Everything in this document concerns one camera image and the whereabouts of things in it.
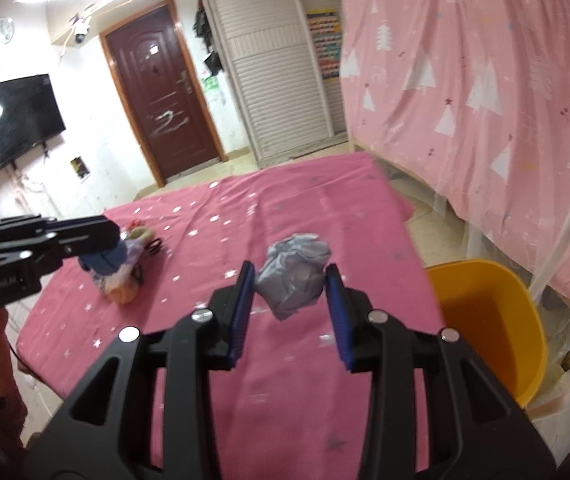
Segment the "yellow trash can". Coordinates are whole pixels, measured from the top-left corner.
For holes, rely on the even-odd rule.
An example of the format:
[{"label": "yellow trash can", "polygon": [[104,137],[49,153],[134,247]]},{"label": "yellow trash can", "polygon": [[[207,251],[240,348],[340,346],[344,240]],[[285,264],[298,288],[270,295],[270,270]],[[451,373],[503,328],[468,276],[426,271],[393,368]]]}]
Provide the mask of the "yellow trash can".
[{"label": "yellow trash can", "polygon": [[545,375],[543,327],[525,285],[506,267],[464,260],[427,269],[447,326],[457,329],[521,406]]}]

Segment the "flat screen tv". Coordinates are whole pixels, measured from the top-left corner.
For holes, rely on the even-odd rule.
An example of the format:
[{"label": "flat screen tv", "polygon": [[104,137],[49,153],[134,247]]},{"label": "flat screen tv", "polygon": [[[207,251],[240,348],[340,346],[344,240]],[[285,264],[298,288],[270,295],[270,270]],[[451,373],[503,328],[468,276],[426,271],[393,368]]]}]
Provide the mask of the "flat screen tv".
[{"label": "flat screen tv", "polygon": [[49,75],[0,83],[0,170],[64,131]]}]

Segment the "green object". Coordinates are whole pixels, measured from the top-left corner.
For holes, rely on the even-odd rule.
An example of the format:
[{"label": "green object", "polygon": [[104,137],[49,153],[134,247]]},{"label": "green object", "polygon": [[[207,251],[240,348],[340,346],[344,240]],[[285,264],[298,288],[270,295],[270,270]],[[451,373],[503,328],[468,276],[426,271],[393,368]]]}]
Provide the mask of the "green object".
[{"label": "green object", "polygon": [[209,92],[209,91],[213,91],[213,90],[218,90],[218,79],[216,78],[216,76],[209,76],[203,79],[203,87],[205,89],[205,92]]}]

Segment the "floor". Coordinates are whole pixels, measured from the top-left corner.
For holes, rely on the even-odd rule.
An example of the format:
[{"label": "floor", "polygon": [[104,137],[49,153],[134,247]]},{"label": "floor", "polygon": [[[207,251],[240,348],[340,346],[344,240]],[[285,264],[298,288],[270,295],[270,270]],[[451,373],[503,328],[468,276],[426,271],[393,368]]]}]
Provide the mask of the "floor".
[{"label": "floor", "polygon": [[[348,143],[345,143],[302,156],[296,160],[286,162],[286,164],[349,152],[350,146]],[[465,222],[455,215],[444,200],[434,197],[433,191],[427,186],[399,172],[389,164],[381,162],[380,166],[389,177],[390,184],[405,195],[414,206],[414,214],[407,222],[407,229],[423,265],[429,267],[466,258],[466,237],[468,232]],[[165,188],[151,194],[160,194],[170,190],[219,180],[226,176],[241,175],[257,170],[258,167],[254,156],[251,154],[243,155],[228,162],[216,164],[196,173],[180,177]],[[481,251],[482,254],[479,254],[479,256],[510,265],[512,268],[516,268],[516,272],[523,273],[522,279],[525,282],[529,279],[527,271],[517,269],[518,266],[509,261],[488,240],[484,240]],[[548,295],[545,302],[545,308],[540,310],[540,314],[545,331],[552,340],[549,343],[550,365],[548,375],[543,383],[540,398],[553,397],[561,392],[570,390],[570,370],[563,373],[559,369],[560,357],[564,355],[563,352],[566,353],[570,349],[568,309],[555,294]],[[9,307],[12,319],[15,319],[18,326],[22,325],[21,319],[27,315],[31,306],[31,304],[19,303]],[[562,335],[554,339],[553,336],[559,333],[559,326],[567,326],[568,329],[562,330]],[[15,343],[17,331],[9,327],[8,336],[10,341]],[[30,416],[23,434],[24,439],[27,439],[33,431],[40,431],[61,402],[56,394],[46,386],[34,383],[30,379],[17,372],[18,386],[30,410]],[[562,460],[570,450],[570,412],[547,419],[537,424],[537,426],[553,450],[556,459]]]}]

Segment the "camera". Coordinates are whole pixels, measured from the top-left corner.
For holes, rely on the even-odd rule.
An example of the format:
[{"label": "camera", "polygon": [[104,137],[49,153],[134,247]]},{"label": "camera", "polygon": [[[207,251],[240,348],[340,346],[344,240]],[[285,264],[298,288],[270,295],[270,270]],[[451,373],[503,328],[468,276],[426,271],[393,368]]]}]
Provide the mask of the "camera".
[{"label": "camera", "polygon": [[81,44],[85,40],[85,37],[87,37],[90,28],[89,22],[91,20],[91,16],[88,18],[79,18],[72,25],[72,30],[74,31],[74,41],[76,44]]}]

